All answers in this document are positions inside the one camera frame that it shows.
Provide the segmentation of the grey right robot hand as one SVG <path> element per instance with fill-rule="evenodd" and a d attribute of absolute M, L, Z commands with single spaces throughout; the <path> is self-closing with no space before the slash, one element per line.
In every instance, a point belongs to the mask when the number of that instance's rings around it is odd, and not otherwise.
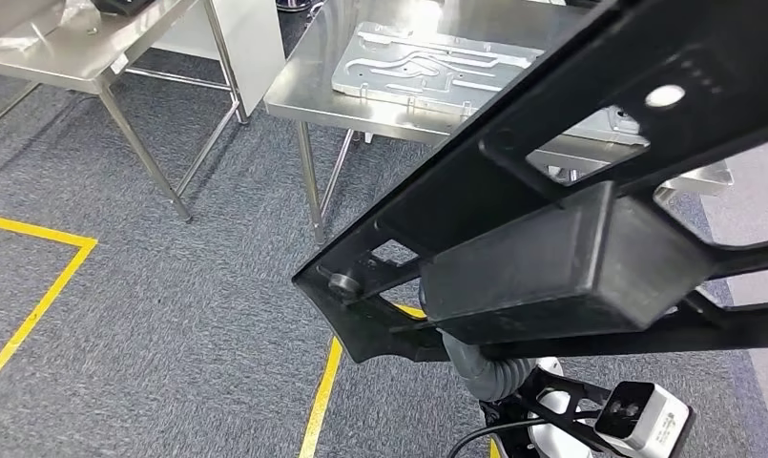
<path fill-rule="evenodd" d="M 484 400 L 486 390 L 480 378 L 487 374 L 488 363 L 479 347 L 463 343 L 446 332 L 442 332 L 442 340 L 449 360 L 463 379 L 467 390 L 476 399 Z"/>

